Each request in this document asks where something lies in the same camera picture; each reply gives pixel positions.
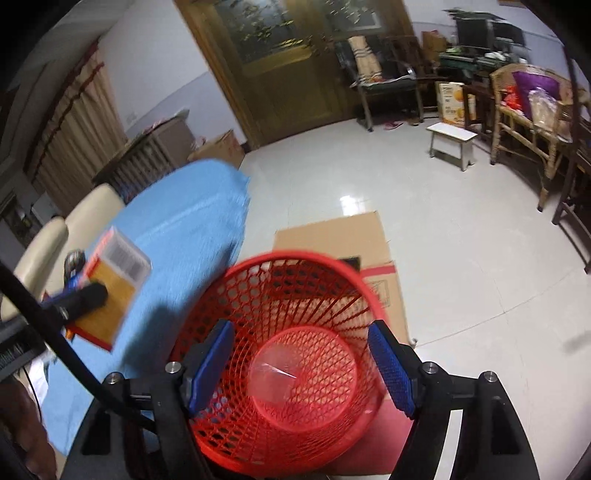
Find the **person's hand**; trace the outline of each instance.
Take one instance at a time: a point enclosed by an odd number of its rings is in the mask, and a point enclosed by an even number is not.
[[[37,405],[18,381],[0,383],[0,421],[26,452],[25,465],[41,480],[55,480],[56,456],[37,417]]]

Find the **striped cloth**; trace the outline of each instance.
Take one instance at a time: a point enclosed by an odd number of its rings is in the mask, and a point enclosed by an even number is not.
[[[362,85],[383,82],[382,67],[371,48],[369,48],[365,37],[363,35],[351,37],[349,45],[353,50],[355,62],[357,62],[358,82]]]

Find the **black cable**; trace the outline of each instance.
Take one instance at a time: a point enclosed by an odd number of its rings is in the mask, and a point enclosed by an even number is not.
[[[39,403],[39,399],[37,398],[37,392],[33,388],[33,382],[31,382],[31,378],[29,377],[29,374],[27,372],[27,367],[23,367],[22,371],[25,372],[25,377],[27,377],[29,387],[31,387],[31,391],[33,392],[33,396],[35,397],[35,403],[37,404],[37,410],[39,411],[39,421],[43,423],[43,413],[41,413],[41,404]]]
[[[144,417],[138,410],[128,407],[104,388],[91,371],[86,368],[86,365],[80,360],[80,357],[72,349],[68,341],[52,327],[59,321],[63,322],[61,318],[51,318],[51,316],[58,317],[59,313],[55,309],[43,310],[35,298],[1,261],[0,291],[21,312],[29,325],[37,331],[66,368],[94,398],[117,415],[155,433],[154,421]]]

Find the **sofa armrest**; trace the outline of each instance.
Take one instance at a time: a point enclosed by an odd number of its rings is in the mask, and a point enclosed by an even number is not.
[[[125,207],[117,192],[106,183],[93,189],[66,218],[68,239],[57,256],[47,279],[50,294],[64,288],[64,260],[72,250],[86,250]]]
[[[45,284],[56,258],[68,239],[68,228],[61,217],[56,217],[43,226],[19,260],[14,275],[37,299],[45,290]],[[2,300],[0,317],[8,320],[18,310],[7,299]]]

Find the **wall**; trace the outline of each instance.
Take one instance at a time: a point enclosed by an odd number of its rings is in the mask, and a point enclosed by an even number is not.
[[[31,209],[31,205],[40,197],[35,188],[33,188],[33,185],[28,181],[27,176],[21,171],[16,172],[3,185],[0,185],[0,202],[11,191],[15,193],[18,203],[27,212]]]
[[[463,8],[498,15],[523,30],[532,64],[554,70],[566,78],[569,76],[561,41],[526,8],[506,7],[499,5],[497,0],[407,0],[405,4],[419,39],[424,30],[439,30],[448,38],[453,34],[454,21],[444,9]],[[577,78],[581,86],[588,87],[589,83],[580,70]]]
[[[516,27],[538,35],[556,38],[533,13],[526,8],[505,7],[497,0],[407,0],[405,2],[411,22],[426,22],[453,25],[453,20],[444,12],[449,8],[489,12],[513,23]]]
[[[129,137],[189,109],[195,137],[233,128],[245,137],[172,0],[136,0],[100,40],[119,117]]]
[[[39,194],[21,171],[16,172],[4,184],[0,185],[0,202],[11,192],[15,193],[18,203],[27,212],[39,198]],[[4,220],[0,220],[0,245],[0,260],[8,268],[14,270],[25,249]]]
[[[14,270],[25,249],[4,220],[0,220],[0,245],[2,245],[2,248],[0,248],[0,260],[10,270]]]

